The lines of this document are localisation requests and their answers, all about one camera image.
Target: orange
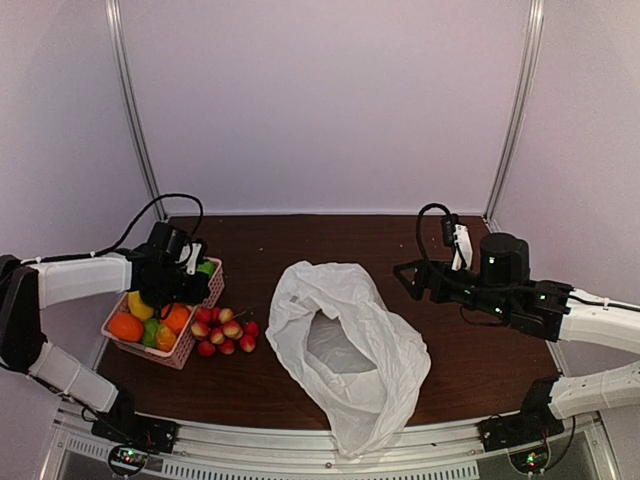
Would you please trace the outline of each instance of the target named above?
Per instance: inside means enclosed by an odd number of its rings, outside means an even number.
[[[156,347],[163,352],[170,352],[176,344],[176,334],[166,325],[160,325],[156,330]]]
[[[125,342],[139,342],[144,335],[144,325],[130,313],[119,313],[109,322],[109,330]]]
[[[162,318],[167,315],[168,308],[171,308],[169,316],[164,320],[161,320],[160,323],[169,327],[176,335],[180,335],[180,332],[182,332],[182,329],[189,321],[191,312],[184,305],[176,303],[173,305],[173,307],[171,305],[167,305],[162,309]]]

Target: green apple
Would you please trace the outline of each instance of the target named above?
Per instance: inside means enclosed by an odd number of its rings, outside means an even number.
[[[211,278],[214,272],[216,271],[216,266],[213,262],[210,262],[209,260],[205,260],[200,265],[198,265],[198,268],[196,271],[206,273],[207,276]]]

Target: white wall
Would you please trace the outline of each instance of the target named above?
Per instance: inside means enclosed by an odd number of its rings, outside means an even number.
[[[18,257],[111,244],[146,202],[118,90],[104,2],[5,2],[0,15],[0,251]],[[142,240],[145,219],[132,240]],[[48,309],[50,340],[84,362],[105,296]],[[0,371],[0,478],[33,478],[57,400]]]
[[[481,213],[529,2],[123,2],[162,191],[209,213]],[[169,208],[193,212],[188,203]]]
[[[538,71],[497,223],[535,278],[640,303],[640,3],[546,2]],[[563,344],[574,375],[632,355]],[[604,413],[624,478],[640,478],[640,409]]]

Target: metal frame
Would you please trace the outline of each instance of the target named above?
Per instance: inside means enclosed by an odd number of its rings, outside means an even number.
[[[156,198],[160,195],[160,190],[158,188],[156,176],[153,172],[153,167],[151,166],[151,160],[149,159],[149,151],[144,139],[144,132],[142,131],[142,124],[140,122],[140,114],[138,112],[136,98],[133,93],[133,82],[131,80],[131,72],[129,71],[129,60],[127,59],[124,33],[122,31],[122,21],[120,19],[120,1],[106,0],[106,8],[107,21],[109,24],[109,31],[111,33],[111,43],[113,44],[113,53],[116,60],[116,66],[118,67],[120,89],[122,91],[125,113],[129,124],[129,130],[131,132],[131,138],[133,140],[133,146],[136,151],[138,163],[140,164],[140,170],[142,172],[142,178],[144,180],[145,187],[147,188],[147,192],[151,198]],[[164,221],[167,219],[167,212],[165,211],[161,201],[156,202],[153,205],[153,209],[158,220]]]
[[[479,419],[438,425],[408,427],[395,435],[393,446],[348,460],[340,458],[329,432],[268,430],[177,421],[174,453],[158,455],[149,473],[165,478],[278,478],[323,480],[446,478],[446,471],[467,473],[449,478],[477,478],[476,462],[504,455],[485,453],[475,424]],[[80,408],[63,401],[54,422],[54,434],[39,478],[58,478],[66,452],[96,460],[106,459],[113,444],[91,436],[91,425],[80,417]],[[577,417],[576,432],[585,432],[588,448],[600,478],[615,480],[617,468],[601,420],[596,415]],[[569,435],[569,428],[556,438]]]
[[[511,119],[509,120],[509,128],[507,136],[502,148],[502,156],[498,172],[493,182],[491,195],[487,209],[484,213],[485,220],[491,224],[494,221],[496,208],[502,192],[504,190],[505,181],[509,172],[509,167],[513,160],[518,137],[524,120],[524,111],[531,92],[531,85],[538,63],[538,54],[540,52],[540,43],[542,39],[542,27],[544,22],[544,0],[531,0],[529,9],[529,21],[527,23],[527,33],[525,36],[524,51],[522,54],[522,64],[520,65],[520,78],[518,79],[518,88],[516,97],[511,111]]]

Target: plastic basket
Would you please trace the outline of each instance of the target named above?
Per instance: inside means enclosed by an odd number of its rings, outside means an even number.
[[[216,266],[216,271],[213,273],[211,279],[209,280],[209,290],[211,290],[211,294],[204,302],[202,302],[201,306],[205,308],[212,308],[218,301],[218,298],[220,298],[220,294],[224,289],[224,275],[222,274],[222,262],[220,260],[218,260],[217,258],[207,258],[207,260],[213,262],[213,264]],[[101,331],[102,335],[110,338],[119,349],[124,350],[125,352],[133,353],[134,355],[138,355],[139,357],[143,357],[147,360],[151,360],[152,362],[166,365],[167,367],[175,368],[176,370],[182,370],[184,364],[189,358],[189,354],[191,353],[193,346],[196,343],[196,339],[193,338],[193,335],[191,335],[190,328],[190,325],[195,317],[196,310],[197,308],[193,308],[191,310],[191,315],[189,316],[187,324],[182,329],[182,332],[180,332],[175,345],[169,352],[163,352],[155,348],[145,347],[140,343],[124,342],[122,340],[118,340],[109,331],[109,322],[111,322],[111,319],[114,315],[117,315],[118,313],[129,313],[126,294],[123,295],[122,298],[120,298],[120,301],[102,325]]]

